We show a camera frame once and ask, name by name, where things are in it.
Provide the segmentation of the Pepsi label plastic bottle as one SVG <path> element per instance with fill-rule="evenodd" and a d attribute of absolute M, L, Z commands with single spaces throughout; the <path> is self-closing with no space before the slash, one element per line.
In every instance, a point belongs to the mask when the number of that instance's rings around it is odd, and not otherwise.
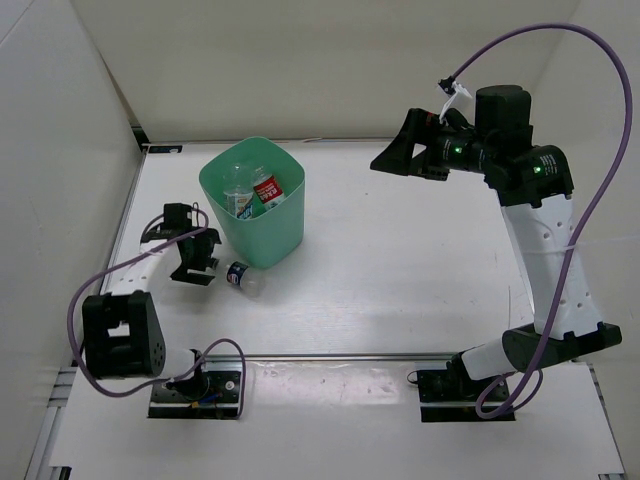
<path fill-rule="evenodd" d="M 216 274 L 250 298 L 259 297 L 264 290 L 264 273 L 241 261 L 221 261 L 216 267 Z"/>

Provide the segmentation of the blue white label clear bottle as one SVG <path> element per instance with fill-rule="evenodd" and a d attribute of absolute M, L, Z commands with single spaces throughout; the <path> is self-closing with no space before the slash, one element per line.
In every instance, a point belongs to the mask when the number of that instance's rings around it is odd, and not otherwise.
<path fill-rule="evenodd" d="M 238 220 L 250 220 L 254 213 L 254 191 L 244 186 L 234 186 L 224 191 L 227 211 Z"/>

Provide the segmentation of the clear plastic bottle white cap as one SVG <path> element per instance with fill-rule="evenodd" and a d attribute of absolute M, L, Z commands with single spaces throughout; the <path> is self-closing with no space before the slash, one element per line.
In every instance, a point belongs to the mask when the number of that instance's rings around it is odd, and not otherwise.
<path fill-rule="evenodd" d="M 253 191 L 256 168 L 249 164 L 234 163 L 223 175 L 223 192 L 229 195 Z"/>

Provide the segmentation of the red label plastic bottle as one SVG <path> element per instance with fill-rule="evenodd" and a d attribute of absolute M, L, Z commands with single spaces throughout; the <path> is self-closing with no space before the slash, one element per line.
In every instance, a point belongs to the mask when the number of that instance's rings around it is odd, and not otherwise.
<path fill-rule="evenodd" d="M 266 167 L 258 167 L 253 174 L 253 190 L 266 210 L 280 205 L 286 195 L 275 175 Z"/>

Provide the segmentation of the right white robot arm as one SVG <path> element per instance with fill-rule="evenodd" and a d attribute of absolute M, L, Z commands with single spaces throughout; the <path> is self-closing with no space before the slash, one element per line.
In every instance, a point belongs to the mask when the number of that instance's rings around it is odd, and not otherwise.
<path fill-rule="evenodd" d="M 530 94 L 516 85 L 478 90 L 473 123 L 454 108 L 444 114 L 411 108 L 397 136 L 370 164 L 375 171 L 434 181 L 446 180 L 452 170 L 476 173 L 497 194 L 534 321 L 448 362 L 450 390 L 464 400 L 476 397 L 487 379 L 525 371 L 548 320 L 553 324 L 540 368 L 622 341 L 620 327 L 607 323 L 596 306 L 579 256 L 567 273 L 561 271 L 575 231 L 574 185 L 563 151 L 533 144 L 530 111 Z"/>

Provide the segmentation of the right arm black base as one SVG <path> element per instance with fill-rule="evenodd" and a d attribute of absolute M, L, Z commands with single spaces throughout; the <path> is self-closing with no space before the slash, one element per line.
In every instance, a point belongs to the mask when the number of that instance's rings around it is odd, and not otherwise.
<path fill-rule="evenodd" d="M 406 380 L 418 390 L 422 423 L 483 422 L 475 404 L 492 378 L 474 381 L 459 376 L 450 361 L 418 364 Z"/>

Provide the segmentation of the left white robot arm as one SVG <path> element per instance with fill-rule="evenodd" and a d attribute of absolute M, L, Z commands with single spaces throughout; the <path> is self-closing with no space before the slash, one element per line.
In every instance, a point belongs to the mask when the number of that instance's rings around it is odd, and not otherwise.
<path fill-rule="evenodd" d="M 99 382 L 145 378 L 143 387 L 168 382 L 188 400 L 206 395 L 210 377 L 201 369 L 196 349 L 172 349 L 162 332 L 155 301 L 171 281 L 205 287 L 214 279 L 214 249 L 219 232 L 208 226 L 206 213 L 195 205 L 167 203 L 143 229 L 136 257 L 97 274 L 88 282 L 114 273 L 115 284 L 85 298 L 81 307 L 84 351 L 74 351 L 85 378 L 105 396 L 122 398 Z"/>

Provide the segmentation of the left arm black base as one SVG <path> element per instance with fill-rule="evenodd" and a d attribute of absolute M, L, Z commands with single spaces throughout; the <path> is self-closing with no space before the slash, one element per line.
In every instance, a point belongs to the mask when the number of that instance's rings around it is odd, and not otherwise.
<path fill-rule="evenodd" d="M 244 409 L 245 372 L 240 358 L 207 359 L 187 380 L 153 386 L 147 417 L 238 420 Z"/>

